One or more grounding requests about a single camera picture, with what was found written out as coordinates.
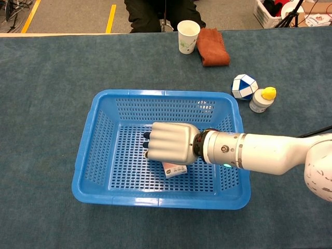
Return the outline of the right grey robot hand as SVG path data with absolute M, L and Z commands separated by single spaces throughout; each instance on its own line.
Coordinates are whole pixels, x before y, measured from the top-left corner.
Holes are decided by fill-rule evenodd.
M 198 159 L 193 142 L 200 131 L 194 125 L 179 122 L 154 122 L 150 132 L 144 132 L 147 139 L 143 147 L 149 160 L 190 165 Z

